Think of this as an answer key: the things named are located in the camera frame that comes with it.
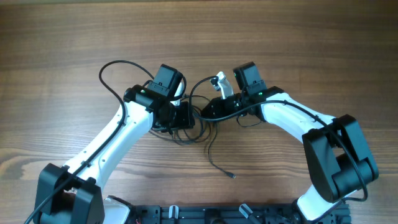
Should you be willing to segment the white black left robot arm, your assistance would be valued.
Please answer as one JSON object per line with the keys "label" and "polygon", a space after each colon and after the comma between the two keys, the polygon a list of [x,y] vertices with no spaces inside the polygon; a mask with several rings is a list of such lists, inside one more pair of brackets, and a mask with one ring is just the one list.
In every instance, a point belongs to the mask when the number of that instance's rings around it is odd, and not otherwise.
{"label": "white black left robot arm", "polygon": [[106,127],[63,166],[48,164],[40,173],[34,211],[26,223],[137,223],[136,209],[102,193],[121,159],[152,128],[171,132],[189,126],[189,106],[179,101],[185,77],[161,65],[144,85],[118,97],[120,107]]}

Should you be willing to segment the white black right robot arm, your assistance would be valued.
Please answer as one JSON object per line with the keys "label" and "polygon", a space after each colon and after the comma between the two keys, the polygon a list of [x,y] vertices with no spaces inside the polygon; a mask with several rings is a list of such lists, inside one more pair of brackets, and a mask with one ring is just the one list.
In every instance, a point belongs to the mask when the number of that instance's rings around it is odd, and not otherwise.
{"label": "white black right robot arm", "polygon": [[331,215],[353,193],[362,190],[359,201],[368,199],[367,185],[379,177],[358,121],[346,114],[339,118],[312,110],[293,100],[283,89],[267,87],[254,62],[233,70],[240,91],[233,88],[223,72],[210,78],[221,96],[212,99],[200,118],[218,123],[247,114],[276,125],[298,139],[312,184],[293,204],[292,221],[316,223]]}

